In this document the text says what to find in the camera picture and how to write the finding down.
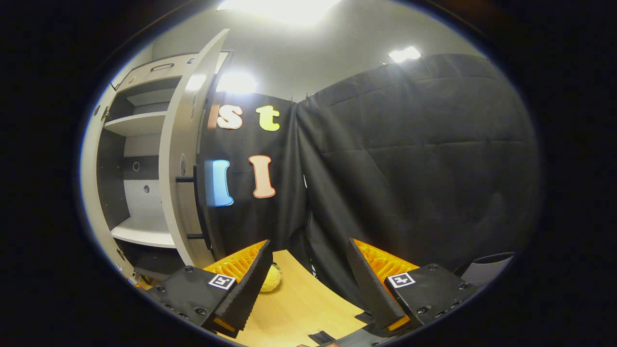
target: cabinet door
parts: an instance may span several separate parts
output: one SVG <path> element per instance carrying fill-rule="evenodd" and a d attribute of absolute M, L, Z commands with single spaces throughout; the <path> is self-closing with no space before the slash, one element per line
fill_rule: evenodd
<path fill-rule="evenodd" d="M 213 262 L 203 240 L 188 240 L 186 234 L 201 233 L 193 184 L 176 183 L 177 176 L 192 176 L 197 137 L 204 103 L 211 87 L 223 42 L 229 29 L 222 30 L 199 52 L 182 76 L 167 109 L 160 138 L 159 180 L 165 220 L 178 253 L 186 265 L 205 267 Z M 220 240 L 211 235 L 215 252 Z"/>

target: black curtain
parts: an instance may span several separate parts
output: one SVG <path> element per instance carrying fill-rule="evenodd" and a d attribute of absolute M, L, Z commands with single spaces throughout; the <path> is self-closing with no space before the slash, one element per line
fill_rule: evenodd
<path fill-rule="evenodd" d="M 226 96 L 244 125 L 217 129 L 235 202 L 217 212 L 228 253 L 270 238 L 348 301 L 365 307 L 347 265 L 354 237 L 418 266 L 455 269 L 517 252 L 539 210 L 530 116 L 485 58 L 440 54 L 388 64 L 298 104 Z M 276 132 L 254 110 L 271 104 Z M 255 199 L 248 157 L 272 158 L 276 195 Z"/>
<path fill-rule="evenodd" d="M 213 160 L 230 162 L 227 186 L 234 203 L 216 208 L 219 230 L 227 254 L 256 242 L 269 239 L 273 250 L 287 249 L 302 265 L 310 268 L 304 226 L 307 221 L 306 187 L 300 167 L 295 129 L 294 104 L 262 94 L 217 92 L 219 105 L 242 109 L 242 126 L 238 129 L 217 127 Z M 276 131 L 259 125 L 256 109 L 273 106 L 279 112 L 273 118 L 280 124 Z M 272 159 L 270 181 L 276 194 L 271 198 L 253 196 L 255 174 L 249 157 L 264 155 Z"/>

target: letter s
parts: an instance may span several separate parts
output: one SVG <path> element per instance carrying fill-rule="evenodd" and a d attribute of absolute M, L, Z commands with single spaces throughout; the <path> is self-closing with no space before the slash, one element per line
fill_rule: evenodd
<path fill-rule="evenodd" d="M 242 126 L 242 109 L 238 106 L 222 105 L 218 109 L 217 124 L 225 129 L 237 129 Z"/>

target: drawer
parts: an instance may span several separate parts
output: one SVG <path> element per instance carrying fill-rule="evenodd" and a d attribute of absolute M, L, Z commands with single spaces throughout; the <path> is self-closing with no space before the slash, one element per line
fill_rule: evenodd
<path fill-rule="evenodd" d="M 181 77 L 192 62 L 191 58 L 196 58 L 197 53 L 182 54 L 169 58 L 160 59 L 148 64 L 136 67 L 131 70 L 128 75 L 120 82 L 117 93 L 142 85 L 147 82 L 164 80 L 166 78 Z"/>

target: foam letter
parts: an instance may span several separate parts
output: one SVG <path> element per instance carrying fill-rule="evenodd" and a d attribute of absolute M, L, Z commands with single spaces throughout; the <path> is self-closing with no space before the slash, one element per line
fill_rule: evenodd
<path fill-rule="evenodd" d="M 222 105 L 218 109 L 217 124 L 225 129 L 237 129 L 242 126 L 242 109 L 238 106 Z"/>
<path fill-rule="evenodd" d="M 249 157 L 249 162 L 253 164 L 255 169 L 255 191 L 253 196 L 258 199 L 274 196 L 276 190 L 270 184 L 270 171 L 268 169 L 268 164 L 272 162 L 272 159 L 268 156 L 251 156 Z"/>
<path fill-rule="evenodd" d="M 255 110 L 259 113 L 259 125 L 271 132 L 277 131 L 281 126 L 272 122 L 272 117 L 278 117 L 278 111 L 274 111 L 272 106 L 263 106 Z"/>
<path fill-rule="evenodd" d="M 233 198 L 227 190 L 227 168 L 229 166 L 230 162 L 224 160 L 212 162 L 214 206 L 229 206 L 233 204 Z"/>

